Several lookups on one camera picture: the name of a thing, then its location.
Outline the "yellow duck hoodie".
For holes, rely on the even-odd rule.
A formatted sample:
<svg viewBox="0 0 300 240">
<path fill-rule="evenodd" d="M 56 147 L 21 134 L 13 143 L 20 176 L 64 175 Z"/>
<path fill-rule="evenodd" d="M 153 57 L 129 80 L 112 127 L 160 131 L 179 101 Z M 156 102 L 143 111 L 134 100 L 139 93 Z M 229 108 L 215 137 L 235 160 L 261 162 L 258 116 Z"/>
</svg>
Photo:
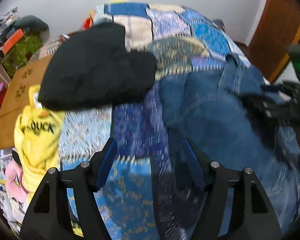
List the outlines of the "yellow duck hoodie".
<svg viewBox="0 0 300 240">
<path fill-rule="evenodd" d="M 14 146 L 19 155 L 23 175 L 22 187 L 31 201 L 36 189 L 51 167 L 58 164 L 58 143 L 64 111 L 51 111 L 38 101 L 40 85 L 29 87 L 29 104 L 18 115 L 14 128 Z"/>
</svg>

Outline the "blue denim jacket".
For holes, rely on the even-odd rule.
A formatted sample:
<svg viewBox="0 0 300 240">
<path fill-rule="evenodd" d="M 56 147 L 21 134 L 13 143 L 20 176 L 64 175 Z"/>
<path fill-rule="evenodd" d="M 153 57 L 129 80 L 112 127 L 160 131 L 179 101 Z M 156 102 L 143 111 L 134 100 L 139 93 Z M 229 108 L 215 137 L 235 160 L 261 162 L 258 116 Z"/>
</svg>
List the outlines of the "blue denim jacket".
<svg viewBox="0 0 300 240">
<path fill-rule="evenodd" d="M 244 107 L 246 95 L 282 102 L 277 93 L 264 92 L 263 84 L 256 67 L 229 54 L 218 67 L 163 78 L 159 96 L 178 183 L 190 181 L 181 155 L 188 138 L 227 168 L 250 167 L 287 232 L 300 213 L 300 148 L 292 128 L 271 127 Z"/>
</svg>

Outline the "purple grey backpack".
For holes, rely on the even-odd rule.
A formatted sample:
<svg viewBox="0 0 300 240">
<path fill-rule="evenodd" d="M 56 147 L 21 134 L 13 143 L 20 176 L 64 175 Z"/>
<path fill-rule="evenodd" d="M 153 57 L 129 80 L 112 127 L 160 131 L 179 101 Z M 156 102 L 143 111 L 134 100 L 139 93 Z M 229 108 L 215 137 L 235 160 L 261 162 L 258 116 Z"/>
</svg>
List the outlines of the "purple grey backpack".
<svg viewBox="0 0 300 240">
<path fill-rule="evenodd" d="M 212 21 L 219 29 L 222 31 L 225 31 L 225 25 L 224 22 L 221 19 L 215 19 Z"/>
</svg>

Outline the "yellow curved pillow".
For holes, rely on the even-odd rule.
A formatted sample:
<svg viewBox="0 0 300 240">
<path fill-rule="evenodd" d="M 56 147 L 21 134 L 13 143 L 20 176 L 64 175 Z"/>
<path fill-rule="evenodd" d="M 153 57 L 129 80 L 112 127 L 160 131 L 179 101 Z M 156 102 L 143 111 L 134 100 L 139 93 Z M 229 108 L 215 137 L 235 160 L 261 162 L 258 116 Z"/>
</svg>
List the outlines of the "yellow curved pillow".
<svg viewBox="0 0 300 240">
<path fill-rule="evenodd" d="M 128 2 L 127 0 L 110 0 L 109 3 L 111 4 L 116 4 L 116 3 L 126 3 Z"/>
</svg>

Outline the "green patterned storage box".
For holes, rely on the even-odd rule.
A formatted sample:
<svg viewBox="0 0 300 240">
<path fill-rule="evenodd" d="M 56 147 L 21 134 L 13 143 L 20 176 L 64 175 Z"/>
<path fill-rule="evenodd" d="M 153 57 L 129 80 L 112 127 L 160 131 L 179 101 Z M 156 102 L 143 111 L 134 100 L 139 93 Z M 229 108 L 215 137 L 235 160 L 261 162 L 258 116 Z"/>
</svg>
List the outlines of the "green patterned storage box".
<svg viewBox="0 0 300 240">
<path fill-rule="evenodd" d="M 27 65 L 31 56 L 42 46 L 39 33 L 31 33 L 21 38 L 1 61 L 8 76 L 12 77 L 16 70 Z"/>
</svg>

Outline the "dark green cushion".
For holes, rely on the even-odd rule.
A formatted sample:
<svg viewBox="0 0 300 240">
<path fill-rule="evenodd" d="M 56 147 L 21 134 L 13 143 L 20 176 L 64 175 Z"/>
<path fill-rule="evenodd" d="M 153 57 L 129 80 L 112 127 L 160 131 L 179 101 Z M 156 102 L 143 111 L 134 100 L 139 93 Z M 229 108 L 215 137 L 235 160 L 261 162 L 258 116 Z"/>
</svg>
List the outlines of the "dark green cushion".
<svg viewBox="0 0 300 240">
<path fill-rule="evenodd" d="M 27 15 L 22 18 L 17 19 L 14 22 L 14 27 L 19 29 L 33 29 L 39 32 L 46 31 L 49 26 L 47 23 L 42 21 L 41 19 L 37 18 L 36 16 L 33 15 Z"/>
</svg>

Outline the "orange box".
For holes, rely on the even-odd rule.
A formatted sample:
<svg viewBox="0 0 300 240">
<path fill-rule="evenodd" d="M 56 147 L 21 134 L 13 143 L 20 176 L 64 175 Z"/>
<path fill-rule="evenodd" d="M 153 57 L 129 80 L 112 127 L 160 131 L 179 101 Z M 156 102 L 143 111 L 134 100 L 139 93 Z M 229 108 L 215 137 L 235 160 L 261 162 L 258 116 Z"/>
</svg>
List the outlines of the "orange box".
<svg viewBox="0 0 300 240">
<path fill-rule="evenodd" d="M 24 32 L 22 29 L 18 29 L 15 31 L 9 39 L 4 43 L 1 50 L 4 55 L 6 55 L 12 48 L 15 46 L 15 44 L 22 39 L 24 36 Z"/>
</svg>

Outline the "pile of clothes clutter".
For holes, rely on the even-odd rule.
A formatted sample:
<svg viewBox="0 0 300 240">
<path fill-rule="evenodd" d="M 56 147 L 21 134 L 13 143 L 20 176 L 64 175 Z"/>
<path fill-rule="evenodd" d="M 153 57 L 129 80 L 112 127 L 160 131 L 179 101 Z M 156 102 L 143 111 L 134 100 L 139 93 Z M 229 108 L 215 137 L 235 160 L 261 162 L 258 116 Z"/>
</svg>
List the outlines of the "pile of clothes clutter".
<svg viewBox="0 0 300 240">
<path fill-rule="evenodd" d="M 18 7 L 13 7 L 9 12 L 0 15 L 0 52 L 4 43 L 16 31 L 15 21 L 18 19 Z"/>
</svg>

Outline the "blue patchwork bedspread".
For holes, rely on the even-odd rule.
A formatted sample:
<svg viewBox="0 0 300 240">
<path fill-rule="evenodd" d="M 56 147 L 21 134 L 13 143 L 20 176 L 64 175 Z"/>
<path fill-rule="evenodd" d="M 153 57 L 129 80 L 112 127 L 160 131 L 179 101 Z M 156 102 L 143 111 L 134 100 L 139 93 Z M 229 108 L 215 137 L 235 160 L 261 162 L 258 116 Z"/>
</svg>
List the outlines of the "blue patchwork bedspread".
<svg viewBox="0 0 300 240">
<path fill-rule="evenodd" d="M 178 5 L 116 3 L 96 7 L 94 24 L 125 26 L 128 49 L 148 49 L 158 59 L 156 78 L 215 68 L 235 42 L 197 11 Z M 101 150 L 109 137 L 118 152 L 106 185 L 95 194 L 112 239 L 187 239 L 171 209 L 174 176 L 162 120 L 159 86 L 137 103 L 68 111 L 58 145 L 58 165 L 70 170 Z"/>
</svg>

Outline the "brown cardboard paw box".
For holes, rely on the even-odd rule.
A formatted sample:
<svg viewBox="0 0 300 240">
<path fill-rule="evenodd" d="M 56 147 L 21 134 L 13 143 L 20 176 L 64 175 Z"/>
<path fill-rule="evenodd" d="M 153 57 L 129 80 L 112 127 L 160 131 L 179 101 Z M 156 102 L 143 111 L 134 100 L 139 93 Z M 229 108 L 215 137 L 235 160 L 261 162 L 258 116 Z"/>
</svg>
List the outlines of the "brown cardboard paw box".
<svg viewBox="0 0 300 240">
<path fill-rule="evenodd" d="M 14 146 L 15 122 L 29 104 L 29 87 L 42 82 L 51 59 L 50 55 L 31 61 L 15 72 L 0 109 L 0 150 Z"/>
</svg>

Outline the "black garment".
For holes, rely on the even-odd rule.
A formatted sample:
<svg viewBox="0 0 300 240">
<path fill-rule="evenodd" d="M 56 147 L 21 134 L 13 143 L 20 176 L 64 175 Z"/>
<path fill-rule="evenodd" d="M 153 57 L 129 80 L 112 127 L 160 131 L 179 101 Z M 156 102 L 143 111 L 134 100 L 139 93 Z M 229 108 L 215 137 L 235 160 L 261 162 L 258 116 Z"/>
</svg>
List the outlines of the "black garment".
<svg viewBox="0 0 300 240">
<path fill-rule="evenodd" d="M 157 59 L 125 47 L 125 27 L 101 23 L 64 42 L 44 74 L 38 100 L 67 111 L 138 102 L 153 87 Z"/>
</svg>

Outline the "brown wooden door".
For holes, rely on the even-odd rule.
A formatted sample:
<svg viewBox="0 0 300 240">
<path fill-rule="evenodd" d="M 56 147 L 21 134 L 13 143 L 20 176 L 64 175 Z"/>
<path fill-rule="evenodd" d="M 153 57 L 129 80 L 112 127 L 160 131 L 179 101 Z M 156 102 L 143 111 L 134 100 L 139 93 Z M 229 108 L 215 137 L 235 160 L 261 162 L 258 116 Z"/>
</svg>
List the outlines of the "brown wooden door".
<svg viewBox="0 0 300 240">
<path fill-rule="evenodd" d="M 268 81 L 288 64 L 288 47 L 300 42 L 300 5 L 296 0 L 266 0 L 249 44 L 251 61 Z"/>
</svg>

